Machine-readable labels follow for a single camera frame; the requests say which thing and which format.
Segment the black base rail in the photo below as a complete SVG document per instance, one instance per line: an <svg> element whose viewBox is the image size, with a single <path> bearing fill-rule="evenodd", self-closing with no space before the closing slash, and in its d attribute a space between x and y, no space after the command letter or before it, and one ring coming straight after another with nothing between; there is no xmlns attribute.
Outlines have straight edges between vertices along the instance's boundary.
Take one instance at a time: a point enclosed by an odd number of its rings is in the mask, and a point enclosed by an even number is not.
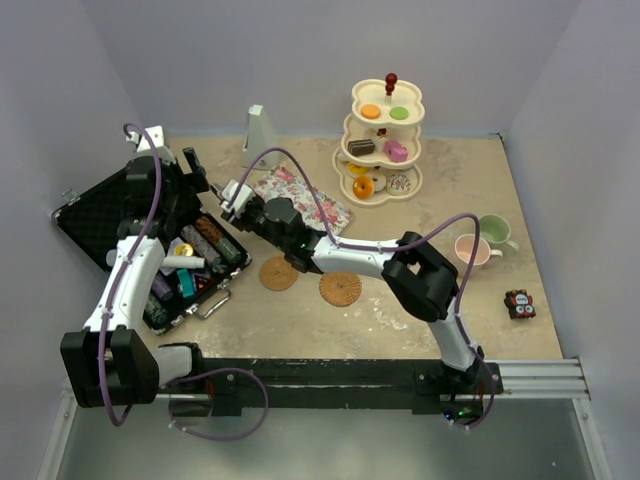
<svg viewBox="0 0 640 480"><path fill-rule="evenodd" d="M409 410L417 415L456 414L503 392L496 363L473 376L439 360L198 359L186 380L168 384L174 398L207 400L215 416L245 408Z"/></svg>

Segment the cream cake slice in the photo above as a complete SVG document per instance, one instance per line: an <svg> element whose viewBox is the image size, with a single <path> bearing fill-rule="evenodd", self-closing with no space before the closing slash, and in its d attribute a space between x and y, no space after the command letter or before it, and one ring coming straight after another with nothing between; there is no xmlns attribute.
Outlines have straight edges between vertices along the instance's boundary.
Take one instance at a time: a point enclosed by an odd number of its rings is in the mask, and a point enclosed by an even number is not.
<svg viewBox="0 0 640 480"><path fill-rule="evenodd" d="M387 130L385 128L378 129L372 137L372 141L378 149L382 149L387 141Z"/></svg>

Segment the green macaron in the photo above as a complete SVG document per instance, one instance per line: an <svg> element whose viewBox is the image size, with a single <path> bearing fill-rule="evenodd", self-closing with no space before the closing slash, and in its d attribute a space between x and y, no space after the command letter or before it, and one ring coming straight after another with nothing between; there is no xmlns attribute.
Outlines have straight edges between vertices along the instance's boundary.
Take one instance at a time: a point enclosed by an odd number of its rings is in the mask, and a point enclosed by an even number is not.
<svg viewBox="0 0 640 480"><path fill-rule="evenodd" d="M406 120L409 117L409 110L404 106L394 106L389 111L389 116L397 121Z"/></svg>

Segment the chocolate striped cake bar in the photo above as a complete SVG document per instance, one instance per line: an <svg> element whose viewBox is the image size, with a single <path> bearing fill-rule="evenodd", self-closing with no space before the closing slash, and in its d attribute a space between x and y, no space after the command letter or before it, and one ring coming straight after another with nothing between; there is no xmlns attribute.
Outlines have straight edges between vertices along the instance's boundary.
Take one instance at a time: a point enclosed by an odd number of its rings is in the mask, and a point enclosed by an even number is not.
<svg viewBox="0 0 640 480"><path fill-rule="evenodd" d="M352 140L347 143L347 151L355 157L370 155L376 151L376 143L371 139Z"/></svg>

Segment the sprinkled white donut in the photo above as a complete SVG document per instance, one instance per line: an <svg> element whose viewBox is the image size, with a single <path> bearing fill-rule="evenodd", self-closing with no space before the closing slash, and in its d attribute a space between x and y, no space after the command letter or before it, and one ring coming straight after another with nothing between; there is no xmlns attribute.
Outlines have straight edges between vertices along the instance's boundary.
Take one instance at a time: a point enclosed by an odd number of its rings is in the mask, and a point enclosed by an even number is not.
<svg viewBox="0 0 640 480"><path fill-rule="evenodd" d="M388 177L386 190L389 194L401 196L407 194L411 190L411 179L402 173L396 173Z"/></svg>

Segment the cream plain donut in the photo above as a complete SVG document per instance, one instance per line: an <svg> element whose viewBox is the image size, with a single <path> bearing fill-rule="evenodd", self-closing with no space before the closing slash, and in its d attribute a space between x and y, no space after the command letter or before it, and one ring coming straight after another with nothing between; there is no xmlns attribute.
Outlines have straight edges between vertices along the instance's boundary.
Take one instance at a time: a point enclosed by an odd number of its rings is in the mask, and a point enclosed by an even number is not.
<svg viewBox="0 0 640 480"><path fill-rule="evenodd" d="M384 175L373 172L372 174L369 175L369 177L373 182L375 192L380 192L386 189L387 180Z"/></svg>

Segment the grey metronome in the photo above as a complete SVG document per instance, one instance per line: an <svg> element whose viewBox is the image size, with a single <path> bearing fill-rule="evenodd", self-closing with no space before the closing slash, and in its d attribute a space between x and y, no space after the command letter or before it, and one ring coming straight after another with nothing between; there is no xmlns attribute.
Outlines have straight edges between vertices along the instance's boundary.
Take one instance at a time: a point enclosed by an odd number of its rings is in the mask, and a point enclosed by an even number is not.
<svg viewBox="0 0 640 480"><path fill-rule="evenodd" d="M242 144L241 166L248 168L260 153L277 145L278 136L264 106L259 104L250 106Z"/></svg>

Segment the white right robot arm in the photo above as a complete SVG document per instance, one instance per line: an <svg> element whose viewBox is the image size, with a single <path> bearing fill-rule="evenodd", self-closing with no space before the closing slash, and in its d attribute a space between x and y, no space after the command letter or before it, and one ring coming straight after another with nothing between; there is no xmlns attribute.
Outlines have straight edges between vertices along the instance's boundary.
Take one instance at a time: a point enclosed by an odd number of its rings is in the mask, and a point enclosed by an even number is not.
<svg viewBox="0 0 640 480"><path fill-rule="evenodd" d="M457 268L424 237L363 241L331 238L304 223L288 198L269 201L250 192L237 199L221 193L222 218L278 248L301 273L349 273L380 279L412 317L428 324L441 354L448 386L469 392L481 380L483 360L460 316L465 284Z"/></svg>

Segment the yellow glazed donut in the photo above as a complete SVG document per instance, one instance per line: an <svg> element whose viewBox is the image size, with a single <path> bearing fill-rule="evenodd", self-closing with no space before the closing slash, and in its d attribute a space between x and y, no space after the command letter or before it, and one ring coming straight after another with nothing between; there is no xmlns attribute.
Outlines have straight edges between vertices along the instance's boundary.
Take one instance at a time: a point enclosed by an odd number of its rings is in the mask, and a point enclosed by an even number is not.
<svg viewBox="0 0 640 480"><path fill-rule="evenodd" d="M365 175L369 171L368 167L357 165L353 162L347 163L347 169L348 169L349 175L354 178Z"/></svg>

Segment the orange macaron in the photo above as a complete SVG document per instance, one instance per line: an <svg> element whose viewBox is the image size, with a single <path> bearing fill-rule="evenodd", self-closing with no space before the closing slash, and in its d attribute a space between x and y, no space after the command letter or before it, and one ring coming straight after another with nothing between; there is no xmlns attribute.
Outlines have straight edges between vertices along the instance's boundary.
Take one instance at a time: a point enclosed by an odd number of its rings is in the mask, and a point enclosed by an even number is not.
<svg viewBox="0 0 640 480"><path fill-rule="evenodd" d="M361 106L360 113L366 119L377 119L381 115L381 109L376 104L364 104Z"/></svg>

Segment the pink cup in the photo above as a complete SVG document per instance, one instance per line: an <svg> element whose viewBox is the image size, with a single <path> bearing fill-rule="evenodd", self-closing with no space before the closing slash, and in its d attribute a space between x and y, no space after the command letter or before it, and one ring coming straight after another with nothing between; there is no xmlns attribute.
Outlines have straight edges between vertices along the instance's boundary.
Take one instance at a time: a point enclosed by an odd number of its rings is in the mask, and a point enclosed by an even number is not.
<svg viewBox="0 0 640 480"><path fill-rule="evenodd" d="M476 239L474 234L459 236L454 242L454 252L460 261L474 267L484 266L491 259L503 256L501 250L492 248L482 237Z"/></svg>

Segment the red black toy car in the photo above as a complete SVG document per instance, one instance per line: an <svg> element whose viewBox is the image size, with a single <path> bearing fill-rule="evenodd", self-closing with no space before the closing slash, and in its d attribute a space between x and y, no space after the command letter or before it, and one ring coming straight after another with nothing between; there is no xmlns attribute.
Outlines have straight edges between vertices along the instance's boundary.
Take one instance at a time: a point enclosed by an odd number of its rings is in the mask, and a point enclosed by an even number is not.
<svg viewBox="0 0 640 480"><path fill-rule="evenodd" d="M523 320L536 316L533 297L525 289L507 291L504 305L508 309L511 320Z"/></svg>

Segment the woven coaster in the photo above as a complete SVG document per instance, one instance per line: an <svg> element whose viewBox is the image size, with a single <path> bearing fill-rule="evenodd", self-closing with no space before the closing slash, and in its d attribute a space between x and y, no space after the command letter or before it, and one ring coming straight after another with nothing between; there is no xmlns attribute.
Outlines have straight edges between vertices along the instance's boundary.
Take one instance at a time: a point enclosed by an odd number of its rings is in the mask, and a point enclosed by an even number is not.
<svg viewBox="0 0 640 480"><path fill-rule="evenodd" d="M298 279L298 272L283 256L267 259L259 270L259 280L264 287L272 291L284 291Z"/></svg>
<svg viewBox="0 0 640 480"><path fill-rule="evenodd" d="M320 279L319 292L330 305L347 307L359 299L362 282L352 273L327 273Z"/></svg>

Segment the pink cake slice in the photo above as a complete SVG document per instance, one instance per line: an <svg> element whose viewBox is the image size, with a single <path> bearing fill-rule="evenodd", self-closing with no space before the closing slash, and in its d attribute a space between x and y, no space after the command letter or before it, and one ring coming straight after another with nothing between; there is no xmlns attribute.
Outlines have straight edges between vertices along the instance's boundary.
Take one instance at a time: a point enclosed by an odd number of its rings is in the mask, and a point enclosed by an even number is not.
<svg viewBox="0 0 640 480"><path fill-rule="evenodd" d="M408 150L397 140L387 140L383 146L383 152L393 163L404 163L408 159Z"/></svg>

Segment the green cup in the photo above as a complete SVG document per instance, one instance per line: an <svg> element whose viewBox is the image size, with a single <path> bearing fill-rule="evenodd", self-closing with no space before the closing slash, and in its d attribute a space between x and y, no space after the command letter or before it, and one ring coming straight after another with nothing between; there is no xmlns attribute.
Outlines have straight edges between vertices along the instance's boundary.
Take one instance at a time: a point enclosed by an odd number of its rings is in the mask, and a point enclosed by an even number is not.
<svg viewBox="0 0 640 480"><path fill-rule="evenodd" d="M510 223L500 215L485 214L479 217L480 234L493 246L508 246L515 252L520 250L519 244L512 238Z"/></svg>

